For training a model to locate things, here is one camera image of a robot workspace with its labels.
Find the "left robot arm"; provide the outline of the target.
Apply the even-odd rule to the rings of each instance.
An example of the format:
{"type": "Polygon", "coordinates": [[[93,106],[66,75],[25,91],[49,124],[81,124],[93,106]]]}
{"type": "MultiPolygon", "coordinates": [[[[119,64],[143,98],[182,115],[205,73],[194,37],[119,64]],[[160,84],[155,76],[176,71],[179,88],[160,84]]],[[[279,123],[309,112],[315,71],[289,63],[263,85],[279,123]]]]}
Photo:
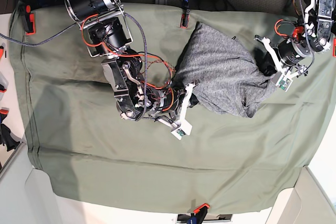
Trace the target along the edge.
{"type": "Polygon", "coordinates": [[[300,62],[331,47],[330,41],[335,26],[335,0],[292,0],[299,4],[296,21],[279,19],[274,24],[275,33],[283,40],[273,46],[266,38],[256,36],[263,43],[267,53],[262,57],[259,69],[266,76],[277,72],[287,74],[296,68],[296,74],[307,75],[309,66],[300,62]]]}

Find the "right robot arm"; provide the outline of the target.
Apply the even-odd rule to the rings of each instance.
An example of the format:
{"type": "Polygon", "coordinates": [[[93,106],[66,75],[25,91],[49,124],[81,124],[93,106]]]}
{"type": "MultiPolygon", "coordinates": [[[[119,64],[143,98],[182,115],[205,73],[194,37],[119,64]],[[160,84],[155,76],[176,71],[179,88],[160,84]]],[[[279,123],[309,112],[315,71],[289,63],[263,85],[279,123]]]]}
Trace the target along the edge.
{"type": "Polygon", "coordinates": [[[102,57],[102,68],[111,84],[120,116],[125,120],[149,119],[167,125],[172,133],[189,134],[186,120],[194,83],[174,87],[148,82],[150,64],[163,59],[147,50],[135,52],[120,0],[65,0],[67,12],[80,27],[83,42],[92,57],[102,57]]]}

